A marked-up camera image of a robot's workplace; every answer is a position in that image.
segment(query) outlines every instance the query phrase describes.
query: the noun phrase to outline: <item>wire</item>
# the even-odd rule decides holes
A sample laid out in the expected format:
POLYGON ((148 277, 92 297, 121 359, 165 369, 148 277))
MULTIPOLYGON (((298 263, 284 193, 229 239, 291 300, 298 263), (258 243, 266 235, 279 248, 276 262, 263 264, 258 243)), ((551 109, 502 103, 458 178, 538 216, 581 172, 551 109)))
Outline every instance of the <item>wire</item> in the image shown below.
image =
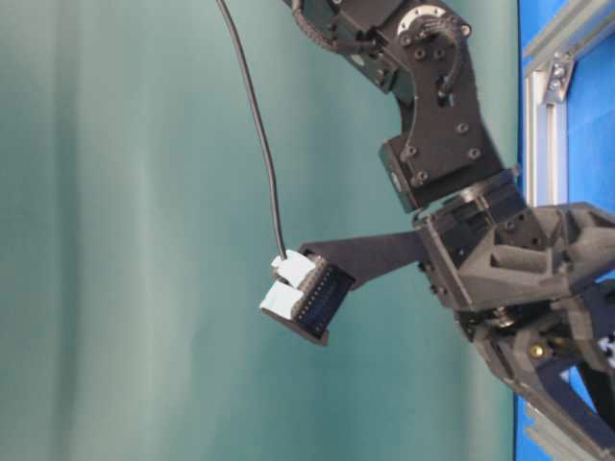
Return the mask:
POLYGON ((245 53, 243 52, 243 46, 241 45, 241 39, 237 33, 237 28, 234 25, 233 18, 229 13, 227 4, 224 0, 216 0, 218 8, 224 16, 224 20, 227 23, 229 32, 231 33, 231 39, 233 40, 234 50, 237 53, 237 59, 239 60, 239 66, 241 67, 241 74, 243 75, 243 81, 246 85, 248 92, 248 100, 250 102, 250 109, 254 117, 255 125, 257 126, 258 138, 260 139, 260 147, 262 149, 262 155, 265 160, 265 166, 267 168, 267 176, 269 178, 269 198, 271 201, 271 216, 273 218, 273 229, 276 235, 276 243, 278 245, 278 252, 281 259, 286 259, 286 246, 284 245, 282 234, 282 222, 280 218, 280 204, 278 201, 278 185, 276 182, 276 170, 273 165, 273 159, 271 156, 271 150, 269 149, 269 141, 267 140, 267 133, 262 124, 262 118, 260 117, 260 109, 258 108, 257 95, 254 91, 254 85, 252 84, 252 77, 250 76, 250 69, 246 61, 245 53))
POLYGON ((311 41, 327 51, 340 55, 356 55, 372 51, 378 45, 375 40, 344 42, 327 38, 304 16, 304 0, 292 0, 291 10, 299 29, 311 41))
POLYGON ((453 86, 465 64, 466 57, 466 40, 461 32, 461 29, 456 21, 456 18, 449 17, 447 19, 434 19, 425 23, 423 37, 434 36, 441 34, 447 38, 455 47, 455 60, 451 66, 451 70, 444 78, 442 86, 440 86, 440 95, 447 96, 453 91, 453 86))

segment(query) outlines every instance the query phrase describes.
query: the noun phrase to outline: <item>brass screw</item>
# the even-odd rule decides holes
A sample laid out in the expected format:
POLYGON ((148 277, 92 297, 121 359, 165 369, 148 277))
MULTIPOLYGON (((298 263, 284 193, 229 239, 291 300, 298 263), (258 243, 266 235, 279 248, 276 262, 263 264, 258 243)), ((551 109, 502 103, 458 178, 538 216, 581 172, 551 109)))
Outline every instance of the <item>brass screw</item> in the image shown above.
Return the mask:
POLYGON ((529 355, 533 358, 542 358, 545 356, 545 348, 541 344, 534 344, 529 348, 529 355))

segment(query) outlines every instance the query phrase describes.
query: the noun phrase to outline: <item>black plastic part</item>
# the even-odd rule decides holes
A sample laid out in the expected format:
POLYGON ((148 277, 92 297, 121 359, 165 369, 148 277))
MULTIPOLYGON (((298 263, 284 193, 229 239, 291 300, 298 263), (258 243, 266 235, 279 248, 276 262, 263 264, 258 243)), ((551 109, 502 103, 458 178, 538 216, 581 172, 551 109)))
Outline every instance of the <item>black plastic part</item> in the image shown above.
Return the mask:
POLYGON ((352 290, 369 280, 424 260, 427 255, 418 233, 414 231, 306 243, 300 251, 321 255, 341 268, 355 280, 352 290))
POLYGON ((613 377, 593 370, 584 362, 578 365, 578 372, 583 378, 596 411, 611 429, 615 430, 615 382, 613 382, 613 377))
POLYGON ((422 5, 441 8, 446 12, 443 18, 452 19, 459 28, 467 26, 439 0, 305 2, 306 17, 328 39, 377 43, 376 49, 346 59, 380 90, 393 92, 403 110, 403 132, 382 146, 381 158, 406 212, 486 180, 504 168, 480 118, 467 47, 454 46, 446 34, 417 38, 425 21, 435 18, 432 15, 414 21, 405 33, 410 38, 406 44, 398 35, 404 16, 422 5), (440 82, 459 61, 463 65, 452 92, 443 100, 440 82), (415 154, 408 155, 408 149, 414 149, 415 154))
POLYGON ((311 292, 306 293, 306 300, 293 316, 294 322, 309 336, 322 339, 353 283, 352 277, 329 264, 311 292))

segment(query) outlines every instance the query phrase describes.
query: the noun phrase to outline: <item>metal frame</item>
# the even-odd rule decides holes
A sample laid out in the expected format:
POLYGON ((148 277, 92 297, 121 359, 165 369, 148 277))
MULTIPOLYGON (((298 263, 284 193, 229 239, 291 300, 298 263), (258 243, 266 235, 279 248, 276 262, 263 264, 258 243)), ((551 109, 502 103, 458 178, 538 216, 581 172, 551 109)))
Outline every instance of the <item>metal frame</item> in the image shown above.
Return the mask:
POLYGON ((525 193, 533 206, 568 202, 566 93, 574 62, 613 32, 615 0, 570 0, 524 50, 525 193), (562 63, 565 76, 551 85, 562 63))

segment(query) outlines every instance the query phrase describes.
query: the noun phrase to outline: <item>hex bolt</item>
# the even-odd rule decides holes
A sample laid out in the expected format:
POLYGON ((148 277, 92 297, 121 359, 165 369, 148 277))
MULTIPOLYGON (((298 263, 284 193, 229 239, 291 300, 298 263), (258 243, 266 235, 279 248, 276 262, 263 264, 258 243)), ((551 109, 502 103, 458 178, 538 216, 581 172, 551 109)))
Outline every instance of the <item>hex bolt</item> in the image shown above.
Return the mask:
POLYGON ((556 64, 553 67, 553 76, 554 77, 556 77, 557 79, 561 79, 565 75, 566 75, 566 69, 565 69, 565 67, 563 65, 556 64))
POLYGON ((415 158, 419 153, 419 150, 414 146, 406 146, 406 148, 402 151, 400 155, 400 159, 402 162, 407 162, 411 158, 415 158))
POLYGON ((481 155, 480 149, 470 149, 470 151, 468 152, 468 157, 471 160, 478 160, 480 158, 480 155, 481 155))
POLYGON ((549 82, 549 90, 550 91, 558 91, 562 88, 562 82, 559 79, 551 80, 549 82))
POLYGON ((414 52, 414 58, 417 61, 422 61, 427 57, 427 52, 425 51, 425 48, 418 48, 415 52, 414 52))
POLYGON ((529 348, 529 355, 533 358, 542 358, 545 356, 545 348, 542 344, 534 344, 531 348, 529 348))
POLYGON ((404 46, 410 46, 412 44, 412 37, 410 36, 410 34, 403 34, 400 37, 400 42, 404 46))
POLYGON ((467 123, 460 123, 457 125, 455 130, 457 131, 457 134, 467 134, 470 131, 470 125, 467 123))
POLYGON ((410 180, 410 185, 414 188, 421 187, 429 178, 430 175, 428 175, 426 171, 419 171, 416 176, 413 176, 410 180))

